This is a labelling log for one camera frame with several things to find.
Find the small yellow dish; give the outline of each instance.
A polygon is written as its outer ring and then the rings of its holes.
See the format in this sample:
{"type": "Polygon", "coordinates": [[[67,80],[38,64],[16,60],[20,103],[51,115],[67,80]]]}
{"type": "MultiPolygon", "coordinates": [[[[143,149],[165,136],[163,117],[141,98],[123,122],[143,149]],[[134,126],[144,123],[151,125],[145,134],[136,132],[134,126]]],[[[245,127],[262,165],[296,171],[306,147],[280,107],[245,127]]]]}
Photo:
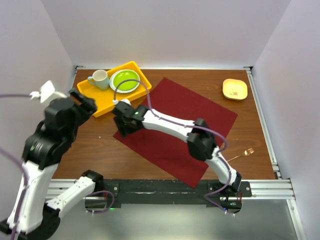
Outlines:
{"type": "Polygon", "coordinates": [[[243,100],[248,96],[248,86],[244,81],[228,78],[223,81],[223,95],[227,99],[243,100]]]}

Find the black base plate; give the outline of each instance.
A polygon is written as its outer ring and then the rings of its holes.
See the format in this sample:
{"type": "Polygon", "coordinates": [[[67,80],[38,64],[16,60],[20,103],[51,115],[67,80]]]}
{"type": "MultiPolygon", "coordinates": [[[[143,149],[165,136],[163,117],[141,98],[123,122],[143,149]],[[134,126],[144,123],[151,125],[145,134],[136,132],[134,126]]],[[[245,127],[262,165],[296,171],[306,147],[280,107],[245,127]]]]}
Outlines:
{"type": "MultiPolygon", "coordinates": [[[[175,204],[215,207],[204,198],[204,195],[213,192],[220,186],[221,183],[218,180],[201,180],[196,188],[192,188],[179,180],[104,179],[104,188],[115,196],[113,208],[121,208],[122,204],[175,204]]],[[[242,197],[251,197],[250,183],[242,181],[239,192],[242,193],[242,197]]],[[[238,193],[229,194],[229,197],[237,196],[238,193]]],[[[220,192],[210,196],[216,203],[223,202],[220,201],[220,197],[226,197],[226,194],[220,192]]],[[[111,200],[112,198],[108,196],[107,204],[110,204],[111,200]]],[[[86,201],[86,205],[95,205],[98,208],[96,204],[92,200],[86,201]]],[[[101,201],[101,205],[104,206],[105,204],[105,201],[101,201]]]]}

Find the yellow plate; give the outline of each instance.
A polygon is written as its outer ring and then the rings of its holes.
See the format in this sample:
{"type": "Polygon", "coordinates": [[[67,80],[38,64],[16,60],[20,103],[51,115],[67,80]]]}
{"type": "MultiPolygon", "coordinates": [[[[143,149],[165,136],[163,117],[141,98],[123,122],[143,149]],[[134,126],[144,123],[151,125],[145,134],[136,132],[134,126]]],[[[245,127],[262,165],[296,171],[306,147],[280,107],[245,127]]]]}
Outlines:
{"type": "MultiPolygon", "coordinates": [[[[140,81],[142,81],[146,85],[148,90],[151,89],[150,82],[147,80],[146,76],[142,73],[141,69],[134,61],[127,62],[121,66],[117,66],[107,71],[109,79],[111,78],[112,74],[122,69],[130,69],[135,71],[137,74],[139,74],[140,81]]],[[[114,99],[115,91],[113,91],[111,87],[109,87],[107,90],[100,90],[98,87],[89,83],[88,80],[81,81],[76,86],[79,89],[80,93],[95,100],[95,104],[97,105],[98,110],[93,114],[94,117],[100,117],[101,115],[108,113],[114,109],[115,105],[112,100],[114,99]]],[[[133,101],[146,94],[147,92],[144,86],[142,86],[142,84],[139,84],[139,86],[132,92],[117,93],[116,99],[128,99],[130,101],[133,101]]]]}
{"type": "Polygon", "coordinates": [[[227,99],[243,100],[248,96],[248,86],[244,81],[228,78],[223,81],[223,95],[227,99]]]}

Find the fork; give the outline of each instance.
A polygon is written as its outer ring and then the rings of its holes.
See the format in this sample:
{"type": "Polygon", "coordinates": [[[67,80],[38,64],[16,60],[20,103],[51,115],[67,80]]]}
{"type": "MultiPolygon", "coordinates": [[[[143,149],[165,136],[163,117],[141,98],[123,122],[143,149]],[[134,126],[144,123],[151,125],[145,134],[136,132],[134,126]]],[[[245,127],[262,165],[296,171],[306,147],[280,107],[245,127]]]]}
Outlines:
{"type": "Polygon", "coordinates": [[[253,154],[254,152],[255,152],[255,150],[251,147],[251,148],[243,151],[241,155],[235,156],[234,158],[229,159],[227,162],[230,162],[231,160],[237,159],[241,156],[244,156],[244,157],[249,156],[250,154],[253,154]]]}

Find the cup handle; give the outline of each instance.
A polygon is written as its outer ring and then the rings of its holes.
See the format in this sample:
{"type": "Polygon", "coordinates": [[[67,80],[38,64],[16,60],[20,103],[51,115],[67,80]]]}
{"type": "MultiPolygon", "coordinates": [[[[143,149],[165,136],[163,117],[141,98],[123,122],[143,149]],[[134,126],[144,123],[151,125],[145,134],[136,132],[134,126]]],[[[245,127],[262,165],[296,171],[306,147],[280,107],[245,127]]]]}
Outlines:
{"type": "Polygon", "coordinates": [[[88,82],[91,83],[92,85],[96,85],[95,80],[92,78],[92,76],[87,78],[88,82]]]}

